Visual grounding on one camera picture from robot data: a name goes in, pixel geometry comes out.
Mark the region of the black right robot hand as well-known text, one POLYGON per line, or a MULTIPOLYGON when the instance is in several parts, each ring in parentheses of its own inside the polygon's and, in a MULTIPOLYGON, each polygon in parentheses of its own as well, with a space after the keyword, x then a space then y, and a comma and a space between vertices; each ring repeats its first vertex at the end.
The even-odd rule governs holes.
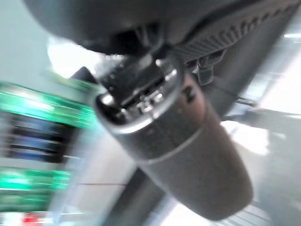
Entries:
POLYGON ((167 194, 209 220, 253 188, 220 118, 298 0, 26 0, 49 33, 120 63, 94 82, 99 121, 167 194))

